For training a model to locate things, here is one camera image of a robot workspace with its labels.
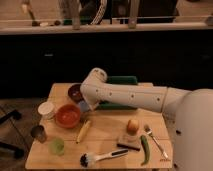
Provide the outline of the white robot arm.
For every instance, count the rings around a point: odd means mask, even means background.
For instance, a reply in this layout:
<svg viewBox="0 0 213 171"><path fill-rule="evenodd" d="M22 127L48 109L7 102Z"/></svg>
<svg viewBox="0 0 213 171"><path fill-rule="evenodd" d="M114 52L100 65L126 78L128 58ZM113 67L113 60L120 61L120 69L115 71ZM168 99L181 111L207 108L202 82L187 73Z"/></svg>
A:
<svg viewBox="0 0 213 171"><path fill-rule="evenodd" d="M175 119L174 171L213 171L213 89L110 84L93 68L80 91L91 110L101 101L163 113Z"/></svg>

